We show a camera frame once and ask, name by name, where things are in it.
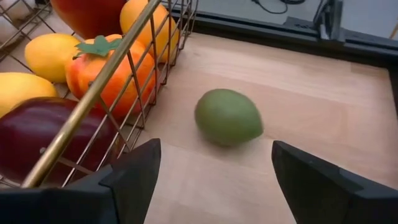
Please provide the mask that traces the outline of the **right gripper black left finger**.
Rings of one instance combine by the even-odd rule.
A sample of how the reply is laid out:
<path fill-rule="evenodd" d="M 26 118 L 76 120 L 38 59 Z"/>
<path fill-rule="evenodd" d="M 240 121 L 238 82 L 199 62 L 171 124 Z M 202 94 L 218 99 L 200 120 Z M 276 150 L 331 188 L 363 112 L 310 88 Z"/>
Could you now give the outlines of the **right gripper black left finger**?
<path fill-rule="evenodd" d="M 0 224 L 143 224 L 159 176 L 153 138 L 64 188 L 0 191 Z"/>

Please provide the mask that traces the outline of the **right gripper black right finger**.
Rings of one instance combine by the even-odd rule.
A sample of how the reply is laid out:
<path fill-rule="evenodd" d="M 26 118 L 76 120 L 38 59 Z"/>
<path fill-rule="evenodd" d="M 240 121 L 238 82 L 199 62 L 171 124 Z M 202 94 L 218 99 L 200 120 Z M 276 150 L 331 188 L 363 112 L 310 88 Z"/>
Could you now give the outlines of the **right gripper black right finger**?
<path fill-rule="evenodd" d="M 398 224 L 398 190 L 283 141 L 271 159 L 297 224 Z"/>

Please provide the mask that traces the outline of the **dark red apple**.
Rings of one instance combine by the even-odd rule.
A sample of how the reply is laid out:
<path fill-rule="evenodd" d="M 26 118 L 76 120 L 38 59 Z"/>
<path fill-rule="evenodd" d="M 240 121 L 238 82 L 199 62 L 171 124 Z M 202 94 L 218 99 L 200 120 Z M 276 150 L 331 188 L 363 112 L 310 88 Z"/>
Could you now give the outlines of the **dark red apple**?
<path fill-rule="evenodd" d="M 32 98 L 0 118 L 0 174 L 22 183 L 76 105 L 57 97 Z M 91 148 L 80 162 L 82 167 L 95 171 L 117 159 L 123 143 L 104 115 L 100 108 L 90 110 L 65 149 L 65 159 L 77 162 L 88 144 Z"/>

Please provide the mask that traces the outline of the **green lime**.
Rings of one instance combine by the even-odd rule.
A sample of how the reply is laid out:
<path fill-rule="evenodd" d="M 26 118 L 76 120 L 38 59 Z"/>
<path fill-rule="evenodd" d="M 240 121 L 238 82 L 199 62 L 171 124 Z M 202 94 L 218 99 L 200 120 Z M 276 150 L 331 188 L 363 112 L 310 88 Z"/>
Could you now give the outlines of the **green lime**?
<path fill-rule="evenodd" d="M 246 95 L 225 88 L 203 94 L 194 109 L 199 132 L 219 146 L 237 146 L 264 132 L 261 114 Z"/>

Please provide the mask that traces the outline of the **orange tomato with green leaf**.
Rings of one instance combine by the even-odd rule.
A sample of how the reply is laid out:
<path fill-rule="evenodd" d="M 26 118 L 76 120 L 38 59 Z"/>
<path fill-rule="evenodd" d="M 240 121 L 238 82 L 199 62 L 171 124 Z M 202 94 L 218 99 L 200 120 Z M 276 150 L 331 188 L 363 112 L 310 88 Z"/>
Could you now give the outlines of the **orange tomato with green leaf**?
<path fill-rule="evenodd" d="M 98 35 L 76 45 L 77 51 L 65 65 L 67 85 L 76 98 L 81 99 L 84 96 L 121 39 L 119 34 Z M 136 71 L 136 78 L 132 77 L 131 66 L 125 56 L 101 92 L 102 100 L 110 108 L 123 91 L 112 110 L 115 118 L 124 118 L 128 113 L 138 115 L 141 106 L 155 98 L 155 93 L 152 92 L 155 87 L 155 61 L 145 50 L 146 46 L 138 40 L 130 48 L 133 63 L 141 63 Z"/>

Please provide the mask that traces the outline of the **yellow lemon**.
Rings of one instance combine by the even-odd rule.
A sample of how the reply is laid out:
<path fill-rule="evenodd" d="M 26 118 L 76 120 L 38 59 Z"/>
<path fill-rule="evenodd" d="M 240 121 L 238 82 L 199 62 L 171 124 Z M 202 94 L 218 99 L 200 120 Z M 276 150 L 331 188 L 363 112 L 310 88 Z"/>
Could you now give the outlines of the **yellow lemon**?
<path fill-rule="evenodd" d="M 81 41 L 69 34 L 52 33 L 32 39 L 24 49 L 28 67 L 54 83 L 65 83 L 65 64 L 72 59 Z"/>
<path fill-rule="evenodd" d="M 30 73 L 0 73 L 0 118 L 20 102 L 41 96 L 58 96 L 50 81 Z"/>

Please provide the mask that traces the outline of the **yellow orange mango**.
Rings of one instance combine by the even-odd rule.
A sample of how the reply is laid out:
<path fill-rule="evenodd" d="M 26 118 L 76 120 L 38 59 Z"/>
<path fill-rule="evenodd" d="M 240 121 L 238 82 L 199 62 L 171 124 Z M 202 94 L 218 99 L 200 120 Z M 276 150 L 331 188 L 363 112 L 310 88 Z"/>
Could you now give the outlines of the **yellow orange mango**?
<path fill-rule="evenodd" d="M 148 0 L 128 0 L 120 13 L 120 26 L 123 34 L 127 34 L 131 26 L 135 23 L 141 12 L 147 5 Z M 171 62 L 176 56 L 176 46 L 178 43 L 179 31 L 176 30 L 176 23 L 171 19 L 171 28 L 169 28 L 168 11 L 159 4 L 153 12 L 154 16 L 154 31 L 157 32 L 162 25 L 160 32 L 156 36 L 156 54 L 161 56 L 160 63 L 166 63 L 169 58 Z"/>

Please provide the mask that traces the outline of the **red yellow apple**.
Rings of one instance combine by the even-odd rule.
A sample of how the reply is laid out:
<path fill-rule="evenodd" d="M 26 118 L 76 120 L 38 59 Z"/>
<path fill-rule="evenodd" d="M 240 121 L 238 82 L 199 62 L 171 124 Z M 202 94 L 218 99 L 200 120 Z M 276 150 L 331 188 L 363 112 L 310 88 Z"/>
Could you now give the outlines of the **red yellow apple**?
<path fill-rule="evenodd" d="M 122 34 L 119 15 L 127 0 L 50 0 L 61 18 L 84 39 Z"/>

